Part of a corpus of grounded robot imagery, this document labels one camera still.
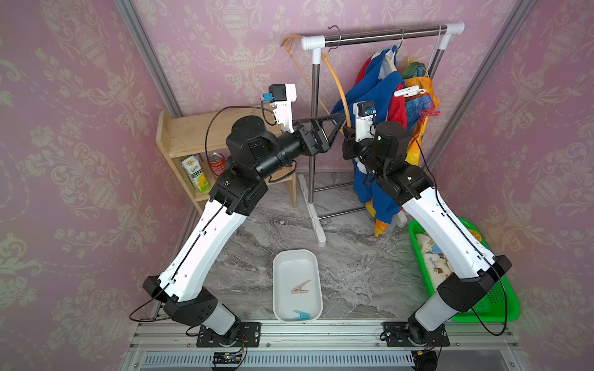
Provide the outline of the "wooden clothes hanger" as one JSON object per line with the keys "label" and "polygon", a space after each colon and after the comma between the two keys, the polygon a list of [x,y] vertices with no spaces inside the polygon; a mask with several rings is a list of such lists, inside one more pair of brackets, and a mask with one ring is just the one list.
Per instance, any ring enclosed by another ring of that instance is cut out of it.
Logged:
{"label": "wooden clothes hanger", "polygon": [[[306,80],[306,75],[303,72],[303,70],[301,69],[300,65],[295,61],[295,58],[292,55],[293,43],[296,40],[300,41],[301,45],[302,45],[302,49],[304,51],[306,51],[306,46],[315,46],[317,44],[317,40],[321,39],[321,38],[322,38],[321,36],[290,35],[290,36],[287,36],[281,43],[281,47],[284,47],[286,49],[287,54],[291,58],[295,67],[299,70],[299,72],[302,75],[302,78],[304,80]],[[311,94],[312,94],[312,98],[313,98],[311,107],[313,108],[314,104],[320,104],[322,106],[322,108],[326,111],[326,113],[329,114],[329,110],[327,109],[327,107],[321,102],[321,100],[318,97],[315,97],[315,95],[318,93],[318,90],[319,90],[319,84],[314,80],[314,74],[316,72],[316,68],[319,67],[321,62],[323,61],[326,64],[328,71],[331,73],[331,75],[334,79],[334,83],[335,83],[337,90],[339,92],[340,102],[343,104],[343,111],[345,114],[345,124],[346,124],[346,126],[351,127],[352,123],[351,123],[350,109],[348,108],[346,94],[344,93],[343,86],[340,83],[340,78],[338,77],[337,72],[335,71],[332,63],[328,59],[329,52],[324,53],[323,49],[324,49],[324,46],[322,46],[321,48],[312,49],[312,82],[309,83],[309,87],[312,91]]]}

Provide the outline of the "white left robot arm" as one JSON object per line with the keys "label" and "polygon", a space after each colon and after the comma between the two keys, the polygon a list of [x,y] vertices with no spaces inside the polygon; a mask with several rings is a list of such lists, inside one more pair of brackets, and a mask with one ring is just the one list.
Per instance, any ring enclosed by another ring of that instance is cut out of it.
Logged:
{"label": "white left robot arm", "polygon": [[233,124],[226,140],[230,163],[210,190],[200,221],[173,262],[143,283],[171,320],[190,327],[204,325],[229,342],[236,340],[240,320],[204,287],[207,274],[267,193],[267,179],[300,156],[329,151],[345,121],[344,114],[298,120],[292,133],[279,136],[255,115]]}

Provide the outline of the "blue clothespin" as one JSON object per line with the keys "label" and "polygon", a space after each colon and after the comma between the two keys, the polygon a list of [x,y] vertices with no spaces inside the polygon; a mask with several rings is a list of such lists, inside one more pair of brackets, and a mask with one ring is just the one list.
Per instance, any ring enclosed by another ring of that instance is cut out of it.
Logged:
{"label": "blue clothespin", "polygon": [[293,321],[304,322],[311,320],[311,314],[308,312],[303,312],[300,310],[295,310],[295,317],[292,319]]}

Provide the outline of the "white clothespin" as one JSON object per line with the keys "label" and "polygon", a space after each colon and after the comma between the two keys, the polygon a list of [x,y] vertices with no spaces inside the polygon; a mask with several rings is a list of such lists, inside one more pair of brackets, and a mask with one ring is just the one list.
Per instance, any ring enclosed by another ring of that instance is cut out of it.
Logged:
{"label": "white clothespin", "polygon": [[407,98],[407,97],[414,97],[416,95],[423,95],[426,93],[426,89],[420,88],[420,86],[415,85],[415,86],[411,86],[411,87],[406,87],[404,89],[400,89],[398,91],[394,92],[394,97],[403,97],[403,98]]}

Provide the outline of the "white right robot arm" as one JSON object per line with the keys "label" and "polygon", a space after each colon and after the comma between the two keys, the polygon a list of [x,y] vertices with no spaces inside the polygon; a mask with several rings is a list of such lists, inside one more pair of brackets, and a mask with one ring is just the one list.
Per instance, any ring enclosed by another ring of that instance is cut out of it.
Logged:
{"label": "white right robot arm", "polygon": [[496,286],[511,267],[504,255],[485,248],[442,200],[433,177],[406,162],[406,145],[413,139],[401,125],[382,122],[370,138],[356,138],[343,128],[343,157],[358,159],[377,185],[434,240],[453,269],[408,319],[408,336],[423,346],[433,332],[459,313],[468,312]]}

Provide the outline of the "blue red white jacket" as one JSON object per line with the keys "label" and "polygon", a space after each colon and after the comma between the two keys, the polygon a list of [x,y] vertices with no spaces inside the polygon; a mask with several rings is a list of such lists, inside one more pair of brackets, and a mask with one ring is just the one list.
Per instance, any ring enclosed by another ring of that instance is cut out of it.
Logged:
{"label": "blue red white jacket", "polygon": [[[357,75],[356,83],[346,94],[349,109],[355,103],[371,100],[377,111],[374,123],[393,122],[406,127],[408,124],[405,100],[394,93],[405,87],[404,79],[396,68],[397,46],[384,49],[370,57]],[[375,212],[374,219],[383,224],[390,224],[401,211],[394,202],[365,172],[359,170],[356,162],[352,162],[355,170],[354,189],[361,203],[370,203]]]}

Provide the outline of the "yellow dinosaur print jacket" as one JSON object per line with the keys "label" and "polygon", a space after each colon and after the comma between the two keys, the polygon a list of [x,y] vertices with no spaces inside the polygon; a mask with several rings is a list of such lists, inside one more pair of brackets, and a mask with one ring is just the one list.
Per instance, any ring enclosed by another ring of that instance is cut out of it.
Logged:
{"label": "yellow dinosaur print jacket", "polygon": [[436,290],[453,273],[453,267],[435,241],[426,233],[414,235],[431,287]]}

